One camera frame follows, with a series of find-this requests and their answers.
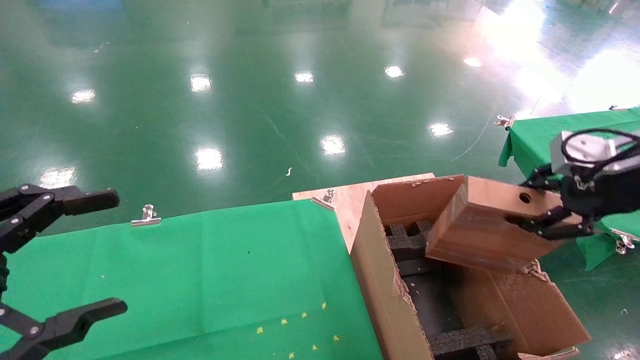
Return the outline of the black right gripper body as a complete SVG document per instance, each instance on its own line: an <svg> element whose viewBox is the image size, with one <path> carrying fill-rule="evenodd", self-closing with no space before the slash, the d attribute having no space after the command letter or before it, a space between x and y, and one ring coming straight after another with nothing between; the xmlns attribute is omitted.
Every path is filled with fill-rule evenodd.
<svg viewBox="0 0 640 360"><path fill-rule="evenodd" d="M560 218L599 221L639 210L639 157L562 158Z"/></svg>

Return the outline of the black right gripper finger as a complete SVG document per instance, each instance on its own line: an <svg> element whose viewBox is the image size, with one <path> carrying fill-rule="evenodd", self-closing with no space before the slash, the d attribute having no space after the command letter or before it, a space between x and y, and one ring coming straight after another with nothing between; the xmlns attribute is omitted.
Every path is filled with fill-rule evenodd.
<svg viewBox="0 0 640 360"><path fill-rule="evenodd" d="M595 218L581 215L577 223L565 222L573 215L569 209L557 206L535 217L507 215L506 221L549 242L589 237L594 234Z"/></svg>
<svg viewBox="0 0 640 360"><path fill-rule="evenodd" d="M559 194L562 191L562 177L555 173L551 166L540 166L522 182L522 187Z"/></svg>

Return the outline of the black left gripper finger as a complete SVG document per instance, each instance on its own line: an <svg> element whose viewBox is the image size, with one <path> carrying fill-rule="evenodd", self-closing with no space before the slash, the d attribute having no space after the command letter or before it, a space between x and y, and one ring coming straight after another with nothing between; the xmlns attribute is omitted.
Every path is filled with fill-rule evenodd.
<svg viewBox="0 0 640 360"><path fill-rule="evenodd" d="M118 207L112 188L86 193L76 186L47 189L34 184L0 194L0 251L14 254L63 216L91 214Z"/></svg>
<svg viewBox="0 0 640 360"><path fill-rule="evenodd" d="M2 303L1 326L20 335L11 348L0 355L2 360L43 360L50 353L82 342L90 328L99 321L124 314L125 301L108 298L69 309L43 322Z"/></svg>

